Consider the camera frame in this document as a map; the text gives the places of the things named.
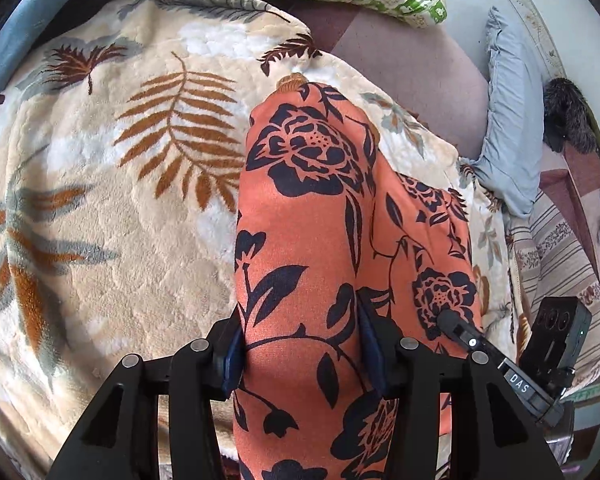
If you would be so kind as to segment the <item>striped beige bedding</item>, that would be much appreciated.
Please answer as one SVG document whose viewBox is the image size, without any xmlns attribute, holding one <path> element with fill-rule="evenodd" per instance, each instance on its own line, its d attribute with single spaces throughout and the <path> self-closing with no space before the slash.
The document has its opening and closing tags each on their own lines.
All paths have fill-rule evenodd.
<svg viewBox="0 0 600 480">
<path fill-rule="evenodd" d="M 536 194 L 531 214 L 508 219 L 507 234 L 513 240 L 518 266 L 516 355 L 531 337 L 531 323 L 546 297 L 576 296 L 591 312 L 592 321 L 574 366 L 567 394 L 592 384 L 600 376 L 600 281 L 584 248 L 554 202 L 542 191 Z"/>
</svg>

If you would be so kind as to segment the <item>dark furry item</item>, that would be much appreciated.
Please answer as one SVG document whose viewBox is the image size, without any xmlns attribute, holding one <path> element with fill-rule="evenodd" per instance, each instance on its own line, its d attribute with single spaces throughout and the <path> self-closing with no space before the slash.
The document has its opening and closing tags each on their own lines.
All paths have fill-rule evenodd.
<svg viewBox="0 0 600 480">
<path fill-rule="evenodd" d="M 593 115 L 581 90 L 567 78 L 554 78 L 543 89 L 544 143 L 555 153 L 571 144 L 578 153 L 598 153 Z"/>
</svg>

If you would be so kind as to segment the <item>orange floral print top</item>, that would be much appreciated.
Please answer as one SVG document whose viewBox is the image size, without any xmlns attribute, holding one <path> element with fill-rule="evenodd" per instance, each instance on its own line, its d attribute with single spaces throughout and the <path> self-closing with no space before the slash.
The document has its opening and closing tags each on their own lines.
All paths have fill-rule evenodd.
<svg viewBox="0 0 600 480">
<path fill-rule="evenodd" d="M 242 478 L 382 476 L 398 404 L 364 374 L 362 307 L 444 356 L 460 347 L 440 312 L 481 321 L 464 198 L 394 171 L 378 141 L 364 110 L 300 75 L 251 113 L 234 263 Z"/>
</svg>

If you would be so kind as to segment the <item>pink maroon patchwork bedding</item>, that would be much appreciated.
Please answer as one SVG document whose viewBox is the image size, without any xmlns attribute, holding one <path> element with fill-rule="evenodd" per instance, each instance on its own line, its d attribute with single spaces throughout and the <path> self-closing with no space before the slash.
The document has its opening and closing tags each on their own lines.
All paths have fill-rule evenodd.
<svg viewBox="0 0 600 480">
<path fill-rule="evenodd" d="M 573 228 L 600 281 L 600 159 L 568 143 L 560 153 L 543 144 L 540 187 Z"/>
</svg>

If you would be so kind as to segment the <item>light blue pillow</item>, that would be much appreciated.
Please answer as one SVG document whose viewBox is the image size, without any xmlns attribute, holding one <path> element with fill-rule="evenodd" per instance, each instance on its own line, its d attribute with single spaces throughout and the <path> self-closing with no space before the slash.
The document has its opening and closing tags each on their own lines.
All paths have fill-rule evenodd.
<svg viewBox="0 0 600 480">
<path fill-rule="evenodd" d="M 486 19 L 489 55 L 486 135 L 469 165 L 518 218 L 530 216 L 540 186 L 543 81 L 524 33 L 495 6 Z"/>
</svg>

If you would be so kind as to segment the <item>cream leaf-pattern fleece blanket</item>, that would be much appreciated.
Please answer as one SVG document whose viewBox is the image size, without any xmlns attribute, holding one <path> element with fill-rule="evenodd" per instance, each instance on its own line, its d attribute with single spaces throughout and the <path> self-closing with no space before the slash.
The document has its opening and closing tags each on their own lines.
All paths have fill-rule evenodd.
<svg viewBox="0 0 600 480">
<path fill-rule="evenodd" d="M 284 77 L 330 84 L 378 128 L 395 170 L 462 194 L 483 326 L 518 344 L 505 228 L 442 136 L 262 0 L 108 0 L 53 34 L 0 91 L 0 454 L 41 479 L 125 353 L 173 352 L 234 304 L 248 118 Z"/>
</svg>

